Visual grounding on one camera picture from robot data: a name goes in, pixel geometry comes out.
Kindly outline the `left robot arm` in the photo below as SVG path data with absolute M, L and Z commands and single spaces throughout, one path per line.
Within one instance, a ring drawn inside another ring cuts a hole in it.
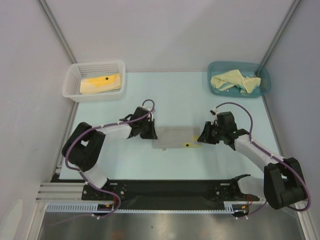
M 139 106 L 133 114 L 116 123 L 93 127 L 81 122 L 63 146 L 61 154 L 66 167 L 78 171 L 83 179 L 93 186 L 92 194 L 97 199 L 105 200 L 110 195 L 110 187 L 106 185 L 109 179 L 98 165 L 104 143 L 136 136 L 156 140 L 158 137 L 153 112 L 154 109 Z

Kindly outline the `yellow cream towel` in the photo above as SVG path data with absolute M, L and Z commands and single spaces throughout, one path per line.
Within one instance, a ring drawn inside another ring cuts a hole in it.
M 118 90 L 121 86 L 122 78 L 119 73 L 85 78 L 80 82 L 80 93 L 83 95 L 103 93 Z

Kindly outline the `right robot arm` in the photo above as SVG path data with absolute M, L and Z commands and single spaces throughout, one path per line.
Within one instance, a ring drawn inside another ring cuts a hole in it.
M 309 198 L 300 163 L 297 159 L 274 155 L 256 143 L 250 132 L 239 129 L 230 111 L 210 112 L 214 119 L 207 121 L 197 139 L 199 143 L 224 143 L 247 157 L 262 172 L 263 178 L 242 176 L 230 188 L 230 195 L 242 201 L 248 194 L 264 198 L 275 210 L 291 207 Z

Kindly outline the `yellow-green grey towel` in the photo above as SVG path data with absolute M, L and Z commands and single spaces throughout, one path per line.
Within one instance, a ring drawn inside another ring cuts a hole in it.
M 152 141 L 153 149 L 198 148 L 200 128 L 197 126 L 160 126 L 155 128 L 157 139 Z

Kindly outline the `pale yellow towel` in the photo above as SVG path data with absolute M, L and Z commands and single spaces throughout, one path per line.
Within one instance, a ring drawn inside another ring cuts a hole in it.
M 234 69 L 212 76 L 210 83 L 214 89 L 220 92 L 236 87 L 241 93 L 251 94 L 260 86 L 261 78 L 249 76 L 244 77 L 238 69 Z

